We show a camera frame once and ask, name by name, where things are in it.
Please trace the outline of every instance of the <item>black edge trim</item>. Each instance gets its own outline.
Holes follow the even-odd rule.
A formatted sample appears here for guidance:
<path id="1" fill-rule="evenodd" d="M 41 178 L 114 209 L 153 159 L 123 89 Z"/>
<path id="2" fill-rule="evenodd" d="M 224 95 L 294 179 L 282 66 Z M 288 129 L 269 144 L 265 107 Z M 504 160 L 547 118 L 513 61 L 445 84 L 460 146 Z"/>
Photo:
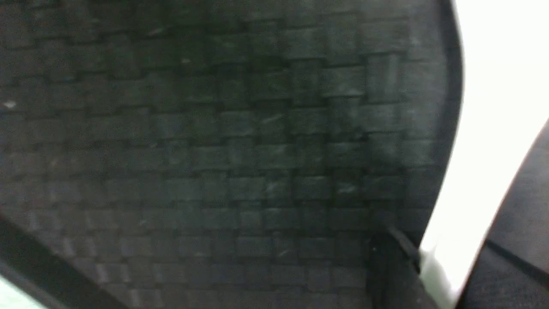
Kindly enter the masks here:
<path id="1" fill-rule="evenodd" d="M 1 216 L 0 273 L 51 309 L 128 308 Z"/>
<path id="2" fill-rule="evenodd" d="M 526 262 L 520 257 L 514 255 L 510 251 L 501 247 L 493 241 L 487 240 L 485 246 L 490 248 L 493 252 L 498 254 L 500 257 L 506 259 L 509 263 L 513 264 L 518 270 L 523 274 L 527 275 L 533 281 L 537 282 L 545 289 L 549 290 L 549 274 L 542 271 L 541 269 L 535 267 L 534 265 Z"/>

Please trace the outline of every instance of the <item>dark gray surface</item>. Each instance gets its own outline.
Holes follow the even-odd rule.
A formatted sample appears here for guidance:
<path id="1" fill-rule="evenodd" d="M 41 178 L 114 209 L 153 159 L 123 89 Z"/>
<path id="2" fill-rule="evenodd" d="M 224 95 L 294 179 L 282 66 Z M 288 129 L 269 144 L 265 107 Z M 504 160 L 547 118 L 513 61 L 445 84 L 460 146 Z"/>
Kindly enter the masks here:
<path id="1" fill-rule="evenodd" d="M 367 308 L 368 236 L 425 228 L 435 0 L 0 3 L 0 212 L 130 306 Z"/>
<path id="2" fill-rule="evenodd" d="M 481 250 L 458 309 L 547 308 L 547 285 L 501 252 L 490 245 Z"/>
<path id="3" fill-rule="evenodd" d="M 549 126 L 541 130 L 490 230 L 489 239 L 549 273 Z"/>

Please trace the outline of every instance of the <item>white surface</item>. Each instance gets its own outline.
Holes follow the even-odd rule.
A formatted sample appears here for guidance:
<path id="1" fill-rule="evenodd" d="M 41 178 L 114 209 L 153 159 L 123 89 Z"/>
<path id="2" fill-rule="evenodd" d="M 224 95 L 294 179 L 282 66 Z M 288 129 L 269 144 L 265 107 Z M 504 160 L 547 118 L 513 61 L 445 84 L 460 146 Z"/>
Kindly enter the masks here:
<path id="1" fill-rule="evenodd" d="M 456 306 L 486 233 L 549 115 L 544 1 L 457 0 L 463 105 L 456 141 L 422 240 L 423 280 Z"/>
<path id="2" fill-rule="evenodd" d="M 15 285 L 0 277 L 0 309 L 46 309 Z"/>

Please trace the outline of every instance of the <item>curved black border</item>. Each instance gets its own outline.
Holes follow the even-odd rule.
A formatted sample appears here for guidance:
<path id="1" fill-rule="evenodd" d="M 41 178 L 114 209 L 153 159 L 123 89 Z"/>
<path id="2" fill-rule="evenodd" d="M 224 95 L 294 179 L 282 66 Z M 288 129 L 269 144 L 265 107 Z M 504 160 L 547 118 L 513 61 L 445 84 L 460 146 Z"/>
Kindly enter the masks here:
<path id="1" fill-rule="evenodd" d="M 1 216 L 0 274 L 51 309 L 128 308 Z"/>

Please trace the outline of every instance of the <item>black woven texture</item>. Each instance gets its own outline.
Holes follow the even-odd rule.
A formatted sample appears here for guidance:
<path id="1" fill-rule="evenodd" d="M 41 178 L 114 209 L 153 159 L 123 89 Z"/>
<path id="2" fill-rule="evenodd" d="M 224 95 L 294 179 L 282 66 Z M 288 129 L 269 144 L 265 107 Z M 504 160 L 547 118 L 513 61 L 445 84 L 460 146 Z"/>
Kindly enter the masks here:
<path id="1" fill-rule="evenodd" d="M 368 308 L 369 235 L 417 240 L 447 164 L 443 29 L 435 0 L 0 1 L 1 215 L 130 307 Z"/>

